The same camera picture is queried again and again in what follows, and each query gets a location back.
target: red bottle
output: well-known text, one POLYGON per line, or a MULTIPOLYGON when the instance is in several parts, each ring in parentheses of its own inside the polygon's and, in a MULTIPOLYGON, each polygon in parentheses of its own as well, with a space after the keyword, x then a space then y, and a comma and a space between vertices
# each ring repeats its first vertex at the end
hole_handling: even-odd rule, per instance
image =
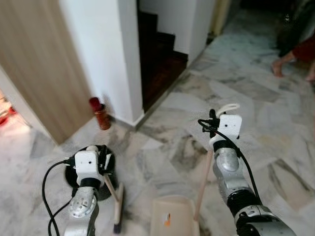
POLYGON ((105 105, 101 104, 97 97, 92 97, 89 100, 89 102, 93 109, 94 115, 96 116, 100 129, 101 130, 109 129, 111 126, 111 123, 110 123, 110 117, 106 112, 105 105))

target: orange label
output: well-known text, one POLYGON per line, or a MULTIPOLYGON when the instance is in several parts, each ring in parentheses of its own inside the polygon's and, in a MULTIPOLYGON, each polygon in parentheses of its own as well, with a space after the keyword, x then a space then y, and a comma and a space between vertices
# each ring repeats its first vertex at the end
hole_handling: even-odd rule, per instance
POLYGON ((171 214, 168 213, 168 214, 166 215, 165 220, 164 220, 164 226, 170 226, 170 225, 171 225, 171 214))

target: wooden stair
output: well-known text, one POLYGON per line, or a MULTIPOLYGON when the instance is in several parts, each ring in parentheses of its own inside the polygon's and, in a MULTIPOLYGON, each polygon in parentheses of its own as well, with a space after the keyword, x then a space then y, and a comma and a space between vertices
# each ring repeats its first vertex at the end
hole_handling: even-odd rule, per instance
POLYGON ((157 32, 158 16, 138 12, 143 108, 146 112, 185 70, 188 56, 175 52, 175 35, 157 32))

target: red object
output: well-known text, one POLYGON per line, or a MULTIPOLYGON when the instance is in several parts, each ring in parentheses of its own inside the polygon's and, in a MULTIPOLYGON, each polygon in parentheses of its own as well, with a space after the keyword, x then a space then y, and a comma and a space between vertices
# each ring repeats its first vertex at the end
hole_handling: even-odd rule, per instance
POLYGON ((16 114, 16 110, 14 110, 13 107, 10 107, 9 110, 8 110, 8 112, 9 112, 10 115, 16 114))
POLYGON ((306 39, 299 45, 297 45, 293 50, 293 55, 305 62, 309 62, 315 59, 315 33, 312 37, 306 39))
POLYGON ((4 116, 4 117, 0 117, 0 126, 5 125, 8 122, 8 117, 4 116))
POLYGON ((105 105, 101 105, 101 110, 94 112, 94 115, 96 116, 98 125, 101 130, 106 130, 109 129, 111 124, 110 124, 110 118, 109 115, 106 112, 105 105))
POLYGON ((100 129, 101 130, 109 129, 111 124, 110 124, 109 115, 107 114, 106 109, 105 109, 105 105, 101 104, 97 97, 92 97, 89 100, 89 103, 92 107, 92 110, 97 119, 100 129))
POLYGON ((102 110, 102 104, 99 102, 98 97, 92 97, 89 100, 90 106, 92 107, 93 112, 99 112, 102 110))

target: dustpan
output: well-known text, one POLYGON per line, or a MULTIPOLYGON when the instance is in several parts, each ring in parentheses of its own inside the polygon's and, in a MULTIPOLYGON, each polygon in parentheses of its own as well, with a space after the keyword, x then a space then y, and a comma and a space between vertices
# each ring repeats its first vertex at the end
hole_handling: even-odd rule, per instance
POLYGON ((199 236, 195 206, 183 196, 165 196, 153 201, 150 236, 199 236))

